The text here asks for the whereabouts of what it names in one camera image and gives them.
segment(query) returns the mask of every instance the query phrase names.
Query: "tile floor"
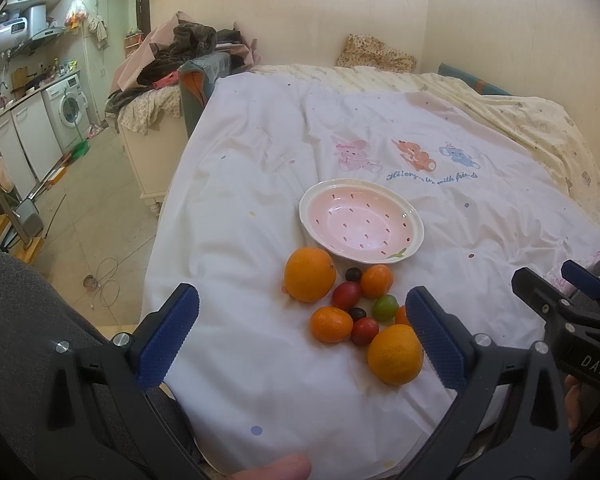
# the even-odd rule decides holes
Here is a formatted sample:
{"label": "tile floor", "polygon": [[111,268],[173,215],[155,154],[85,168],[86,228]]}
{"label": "tile floor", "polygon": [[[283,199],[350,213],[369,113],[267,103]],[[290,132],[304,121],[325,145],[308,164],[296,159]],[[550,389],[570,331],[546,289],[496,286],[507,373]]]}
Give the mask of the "tile floor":
{"label": "tile floor", "polygon": [[[118,134],[108,128],[91,141],[89,152],[76,160],[36,202],[45,229],[59,203],[61,206],[34,267],[68,304],[105,335],[107,330],[113,336],[122,326],[135,326],[140,317],[144,274],[154,245],[157,218],[139,196]],[[82,286],[84,277],[96,275],[100,263],[109,256],[118,261],[113,278],[120,283],[120,294],[110,308]],[[104,261],[99,276],[113,266],[113,260]],[[112,282],[104,287],[107,303],[116,289]]]}

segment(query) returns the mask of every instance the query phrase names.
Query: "cartoon animal print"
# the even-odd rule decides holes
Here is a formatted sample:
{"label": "cartoon animal print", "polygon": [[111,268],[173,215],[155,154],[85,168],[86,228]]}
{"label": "cartoon animal print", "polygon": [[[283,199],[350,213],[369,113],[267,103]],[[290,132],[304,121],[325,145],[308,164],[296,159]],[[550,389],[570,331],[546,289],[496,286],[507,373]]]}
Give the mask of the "cartoon animal print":
{"label": "cartoon animal print", "polygon": [[429,153],[421,152],[419,144],[404,142],[403,140],[394,140],[394,144],[402,152],[400,156],[411,164],[414,170],[431,172],[436,169],[436,161],[429,157]]}
{"label": "cartoon animal print", "polygon": [[368,158],[368,154],[364,149],[366,147],[365,140],[348,142],[335,136],[331,136],[331,140],[336,143],[338,151],[333,155],[338,156],[338,165],[341,170],[353,171],[365,168],[365,170],[371,173],[377,173],[382,170],[382,164],[378,160],[370,160]]}
{"label": "cartoon animal print", "polygon": [[446,146],[441,146],[440,153],[444,156],[450,156],[452,161],[459,162],[463,166],[475,168],[476,170],[480,169],[480,164],[475,162],[471,156],[467,155],[463,150],[453,146],[451,142],[448,142]]}

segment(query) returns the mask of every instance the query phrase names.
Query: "strawberry patterned bowl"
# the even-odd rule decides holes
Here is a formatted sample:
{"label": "strawberry patterned bowl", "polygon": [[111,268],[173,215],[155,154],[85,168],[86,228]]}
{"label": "strawberry patterned bowl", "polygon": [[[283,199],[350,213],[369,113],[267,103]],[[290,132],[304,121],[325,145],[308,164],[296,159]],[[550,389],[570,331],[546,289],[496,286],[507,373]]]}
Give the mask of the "strawberry patterned bowl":
{"label": "strawberry patterned bowl", "polygon": [[325,180],[300,200],[300,221],[333,254],[361,264],[394,264],[424,240],[416,209],[379,184],[353,178]]}

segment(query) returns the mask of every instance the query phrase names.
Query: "human hand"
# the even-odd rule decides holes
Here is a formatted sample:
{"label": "human hand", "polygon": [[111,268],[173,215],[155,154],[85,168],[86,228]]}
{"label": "human hand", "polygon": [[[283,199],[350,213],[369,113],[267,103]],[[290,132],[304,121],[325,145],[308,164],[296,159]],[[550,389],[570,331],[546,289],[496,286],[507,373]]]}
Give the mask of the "human hand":
{"label": "human hand", "polygon": [[[570,375],[564,380],[565,386],[569,389],[564,397],[564,406],[567,409],[567,420],[569,421],[569,431],[573,433],[580,424],[580,388],[582,384],[574,376]],[[587,433],[582,437],[580,443],[582,447],[593,448],[600,442],[600,427]]]}
{"label": "human hand", "polygon": [[260,469],[235,473],[227,480],[307,480],[311,474],[311,462],[302,454],[283,456]]}

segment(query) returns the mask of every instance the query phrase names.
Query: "cabinet leg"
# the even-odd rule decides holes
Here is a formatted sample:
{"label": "cabinet leg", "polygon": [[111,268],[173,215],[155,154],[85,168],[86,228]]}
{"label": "cabinet leg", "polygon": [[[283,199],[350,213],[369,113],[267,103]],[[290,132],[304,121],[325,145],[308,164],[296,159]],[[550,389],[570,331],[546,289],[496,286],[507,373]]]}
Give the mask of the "cabinet leg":
{"label": "cabinet leg", "polygon": [[155,200],[153,198],[146,198],[146,199],[144,199],[144,203],[149,206],[149,209],[151,210],[151,212],[153,214],[155,214],[156,216],[158,216],[160,214],[160,208],[162,206],[162,204],[160,202],[158,202],[157,200]]}

